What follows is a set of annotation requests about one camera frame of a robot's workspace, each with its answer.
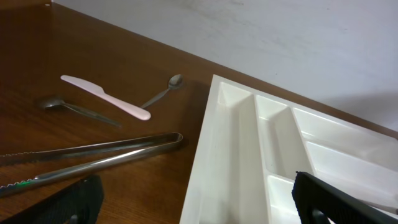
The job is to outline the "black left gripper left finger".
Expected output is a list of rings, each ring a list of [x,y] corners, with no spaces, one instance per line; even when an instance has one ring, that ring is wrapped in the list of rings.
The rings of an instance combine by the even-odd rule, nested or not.
[[[101,177],[89,175],[2,224],[95,224],[104,200]]]

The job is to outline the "long steel tongs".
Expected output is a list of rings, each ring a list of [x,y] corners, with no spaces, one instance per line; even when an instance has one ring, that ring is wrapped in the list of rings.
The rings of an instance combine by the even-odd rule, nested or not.
[[[49,151],[18,152],[1,156],[2,166],[28,164],[34,162],[57,161],[81,157],[98,159],[75,166],[39,174],[33,178],[1,186],[1,197],[19,194],[61,180],[71,179],[79,175],[97,172],[108,167],[129,161],[157,156],[178,149],[183,135],[172,132],[145,136],[121,141],[104,142],[85,146],[68,147]]]

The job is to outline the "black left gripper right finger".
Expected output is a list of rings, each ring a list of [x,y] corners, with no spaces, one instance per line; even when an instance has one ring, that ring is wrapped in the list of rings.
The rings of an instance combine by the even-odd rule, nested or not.
[[[397,224],[397,219],[308,172],[296,172],[292,197],[303,224]]]

